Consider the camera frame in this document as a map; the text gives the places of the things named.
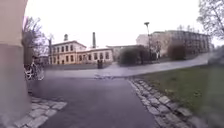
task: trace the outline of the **stone curb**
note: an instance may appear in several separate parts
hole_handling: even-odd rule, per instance
[[[65,102],[31,97],[31,111],[25,117],[6,128],[38,128],[66,105]]]
[[[161,128],[207,128],[208,125],[199,117],[167,96],[154,89],[152,85],[140,79],[129,79],[137,96],[148,111],[154,115]]]

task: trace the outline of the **pavement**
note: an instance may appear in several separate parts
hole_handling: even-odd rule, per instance
[[[157,124],[125,79],[48,78],[35,97],[67,102],[40,128],[155,128]]]
[[[171,61],[158,64],[148,64],[134,67],[119,67],[116,64],[112,64],[105,69],[92,69],[92,70],[54,70],[46,71],[45,76],[48,77],[74,77],[74,78],[95,78],[96,76],[113,76],[113,77],[128,77],[133,75],[173,70],[179,68],[187,68],[192,66],[207,64],[208,58],[211,53],[205,53],[199,55],[192,60],[185,61]]]

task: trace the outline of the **grass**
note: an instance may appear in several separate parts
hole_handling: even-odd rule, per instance
[[[208,117],[215,124],[223,122],[224,67],[205,65],[138,77],[195,114]]]

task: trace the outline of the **bicycle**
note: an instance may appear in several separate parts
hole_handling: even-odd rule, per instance
[[[35,64],[32,61],[29,67],[24,68],[25,78],[27,80],[43,80],[44,79],[44,69],[41,65]]]

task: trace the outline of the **street lamp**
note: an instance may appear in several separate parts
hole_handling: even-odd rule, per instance
[[[151,58],[150,38],[149,38],[149,22],[145,22],[144,25],[147,27],[148,40],[149,40],[149,42],[148,42],[148,44],[149,44],[149,45],[148,45],[148,47],[149,47],[149,56],[150,56],[150,58]]]
[[[144,25],[147,27],[148,36],[149,36],[149,22],[145,22]]]

